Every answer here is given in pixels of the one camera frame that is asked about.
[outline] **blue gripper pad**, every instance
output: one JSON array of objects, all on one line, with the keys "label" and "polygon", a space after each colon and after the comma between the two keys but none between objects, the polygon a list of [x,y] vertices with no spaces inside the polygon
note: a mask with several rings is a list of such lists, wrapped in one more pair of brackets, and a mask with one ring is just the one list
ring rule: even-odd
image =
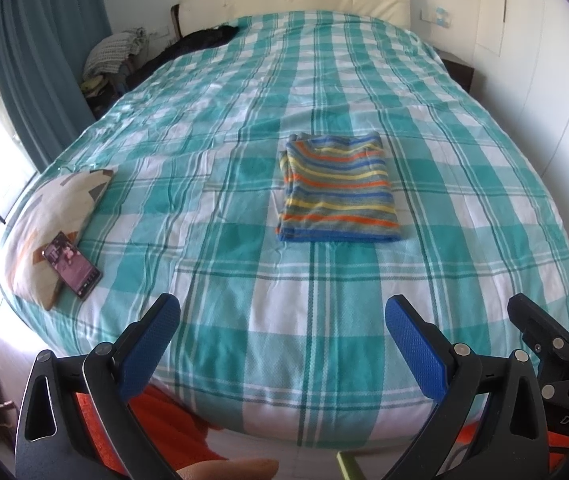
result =
[{"label": "blue gripper pad", "polygon": [[[158,308],[155,316],[147,316]],[[151,309],[139,321],[146,324],[144,332],[138,336],[119,366],[118,392],[123,402],[143,392],[153,375],[162,354],[167,349],[171,338],[180,323],[180,302],[171,294],[162,294]]]},{"label": "blue gripper pad", "polygon": [[440,403],[448,390],[446,366],[415,323],[419,321],[426,325],[426,322],[409,304],[408,307],[419,318],[411,319],[401,301],[408,304],[403,296],[393,296],[387,301],[384,313],[387,329],[424,396]]}]

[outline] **smartphone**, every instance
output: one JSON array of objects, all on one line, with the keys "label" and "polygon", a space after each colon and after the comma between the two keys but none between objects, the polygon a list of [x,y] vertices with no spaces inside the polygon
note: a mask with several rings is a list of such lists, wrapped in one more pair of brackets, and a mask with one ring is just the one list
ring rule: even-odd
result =
[{"label": "smartphone", "polygon": [[98,268],[86,259],[63,232],[59,232],[44,248],[42,256],[81,300],[88,296],[102,278]]}]

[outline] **hand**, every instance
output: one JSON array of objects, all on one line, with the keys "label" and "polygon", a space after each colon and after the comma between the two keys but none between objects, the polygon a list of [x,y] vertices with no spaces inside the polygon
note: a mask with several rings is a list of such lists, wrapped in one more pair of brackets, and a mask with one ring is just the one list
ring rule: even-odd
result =
[{"label": "hand", "polygon": [[262,458],[209,460],[178,470],[184,480],[271,480],[278,472],[277,460]]}]

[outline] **cream upholstered headboard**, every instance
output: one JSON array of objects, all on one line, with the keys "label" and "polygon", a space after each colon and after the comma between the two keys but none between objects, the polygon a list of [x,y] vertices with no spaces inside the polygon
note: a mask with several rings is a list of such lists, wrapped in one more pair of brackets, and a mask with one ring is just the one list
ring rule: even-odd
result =
[{"label": "cream upholstered headboard", "polygon": [[182,0],[171,9],[176,36],[242,16],[290,10],[334,10],[371,16],[402,28],[411,25],[409,0]]}]

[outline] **blue curtain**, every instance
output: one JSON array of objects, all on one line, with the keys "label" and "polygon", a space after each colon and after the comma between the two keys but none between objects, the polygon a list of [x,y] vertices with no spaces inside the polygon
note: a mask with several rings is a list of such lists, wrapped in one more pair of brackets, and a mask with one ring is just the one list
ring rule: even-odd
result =
[{"label": "blue curtain", "polygon": [[79,83],[110,34],[103,0],[0,0],[0,94],[39,171],[94,122]]}]

